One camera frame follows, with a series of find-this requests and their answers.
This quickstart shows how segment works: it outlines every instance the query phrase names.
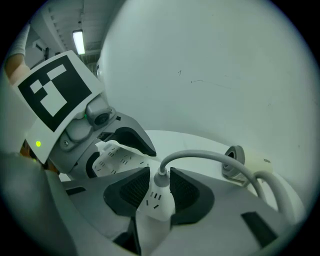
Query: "white cable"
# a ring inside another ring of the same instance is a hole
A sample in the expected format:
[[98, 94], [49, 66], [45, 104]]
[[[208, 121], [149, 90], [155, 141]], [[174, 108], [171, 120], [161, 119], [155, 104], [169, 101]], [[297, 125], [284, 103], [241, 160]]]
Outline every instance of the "white cable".
[[180, 158], [211, 159], [236, 168], [248, 179], [248, 182], [252, 184], [258, 197], [267, 203], [263, 189], [257, 179], [264, 180], [270, 186], [272, 193], [274, 194], [279, 212], [282, 213], [291, 224], [295, 222], [294, 211], [289, 196], [280, 181], [272, 173], [267, 171], [252, 173], [242, 163], [224, 154], [205, 150], [183, 150], [170, 154], [162, 160], [160, 168], [158, 169], [159, 175], [165, 175], [167, 173], [166, 165], [169, 162]]
[[178, 151], [175, 153], [172, 153], [168, 155], [165, 159], [162, 160], [160, 164], [160, 168], [158, 169], [159, 175], [165, 175], [167, 173], [166, 165], [175, 160], [180, 158], [204, 158], [204, 159], [211, 159], [215, 160], [221, 163], [224, 163], [226, 165], [232, 166], [239, 170], [240, 173], [242, 173], [252, 184], [254, 187], [257, 195], [259, 198], [261, 198], [263, 201], [267, 202], [265, 193], [260, 186], [258, 180], [255, 178], [254, 174], [249, 171], [242, 163], [239, 161], [226, 156], [224, 154], [211, 152], [211, 151], [205, 151], [205, 150], [183, 150]]
[[264, 180], [269, 185], [278, 206], [278, 211], [286, 216], [291, 224], [294, 224], [294, 210], [288, 193], [281, 182], [272, 173], [263, 170], [255, 172], [254, 176], [257, 179]]

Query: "electrical outlet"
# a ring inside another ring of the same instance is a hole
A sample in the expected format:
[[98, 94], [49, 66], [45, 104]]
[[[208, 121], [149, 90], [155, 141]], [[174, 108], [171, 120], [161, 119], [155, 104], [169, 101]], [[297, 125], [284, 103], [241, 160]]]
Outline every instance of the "electrical outlet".
[[170, 186], [159, 187], [154, 182], [158, 168], [150, 168], [149, 190], [145, 194], [137, 211], [158, 221], [166, 222], [175, 213], [175, 201]]
[[96, 144], [100, 156], [94, 161], [92, 169], [97, 177], [125, 172], [139, 167], [148, 167], [150, 164], [158, 168], [160, 163], [129, 151], [113, 142], [99, 142]]

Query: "fluorescent light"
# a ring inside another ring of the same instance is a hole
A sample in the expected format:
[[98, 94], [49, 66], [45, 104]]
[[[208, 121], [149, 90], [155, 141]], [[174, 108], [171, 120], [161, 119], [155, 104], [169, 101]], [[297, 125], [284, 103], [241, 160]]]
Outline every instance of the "fluorescent light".
[[78, 54], [85, 54], [84, 37], [82, 30], [75, 30], [72, 32], [72, 35]]

